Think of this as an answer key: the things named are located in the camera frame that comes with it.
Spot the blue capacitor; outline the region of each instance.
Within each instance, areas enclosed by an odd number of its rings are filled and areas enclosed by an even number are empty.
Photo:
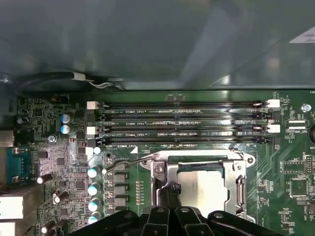
[[[71,133],[73,133],[73,127],[69,124],[64,124],[60,128],[60,132],[63,134],[71,134]]]
[[[61,120],[62,123],[68,124],[68,123],[72,123],[73,122],[73,117],[71,115],[68,115],[68,114],[63,114],[60,117],[60,120]]]

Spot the small white component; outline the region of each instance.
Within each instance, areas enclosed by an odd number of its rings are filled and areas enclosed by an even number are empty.
[[[98,130],[96,126],[87,127],[87,135],[96,135],[96,134],[98,134]]]
[[[289,123],[305,123],[305,120],[289,120]]]
[[[289,129],[306,129],[305,126],[291,126]]]
[[[92,156],[93,155],[93,147],[86,147],[85,148],[85,155]]]
[[[268,108],[279,108],[280,107],[280,100],[279,99],[267,100],[267,107]]]
[[[87,110],[98,110],[98,102],[87,102]]]
[[[99,147],[95,147],[93,149],[94,154],[100,154],[101,153],[101,149]]]
[[[76,72],[73,72],[73,79],[72,80],[77,80],[77,81],[86,81],[86,76],[85,74],[82,74],[82,73],[76,73]]]
[[[279,124],[269,124],[268,127],[268,133],[280,133],[280,125]]]
[[[0,197],[0,220],[23,219],[23,197]]]

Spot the motherboard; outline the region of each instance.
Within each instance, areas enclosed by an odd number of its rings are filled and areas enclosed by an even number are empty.
[[[158,204],[154,181],[165,182],[167,164],[167,171],[185,170],[177,173],[183,205],[234,208],[240,217],[283,235],[314,234],[315,91],[46,96],[19,99],[19,141],[7,158],[14,162],[7,167],[7,182],[19,177],[44,185],[34,235],[63,221],[67,227],[59,233],[66,236],[123,209],[140,215]],[[231,168],[242,171],[231,186],[235,193],[207,166],[218,160],[224,165],[230,153]],[[10,157],[17,154],[19,159]],[[196,162],[202,171],[192,174]],[[204,200],[191,201],[198,197]]]

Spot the integrated circuit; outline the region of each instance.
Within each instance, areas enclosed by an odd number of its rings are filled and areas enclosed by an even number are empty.
[[[85,188],[85,183],[84,183],[84,181],[76,181],[76,182],[75,182],[75,188],[76,188],[76,189],[84,189],[84,188]]]
[[[293,197],[303,197],[308,194],[308,181],[305,178],[292,178],[290,181],[290,193]]]
[[[64,166],[64,158],[57,158],[57,166]]]

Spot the chip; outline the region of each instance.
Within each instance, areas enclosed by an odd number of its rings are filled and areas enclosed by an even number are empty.
[[[77,189],[84,189],[85,188],[84,181],[76,181],[75,182],[75,188],[77,188]]]
[[[61,209],[60,214],[61,215],[68,215],[68,209]]]
[[[57,158],[57,166],[64,166],[64,158]]]
[[[290,192],[293,197],[307,196],[308,182],[305,178],[293,178],[290,182]]]
[[[85,134],[82,131],[78,131],[77,132],[77,139],[84,139],[85,138]]]
[[[84,147],[79,147],[78,148],[78,153],[85,153],[85,148]]]
[[[34,115],[35,115],[36,117],[41,117],[41,116],[43,116],[43,110],[42,110],[42,109],[35,109],[35,110],[34,110]]]
[[[42,159],[48,158],[48,152],[47,151],[39,151],[38,152],[38,158],[42,158]]]

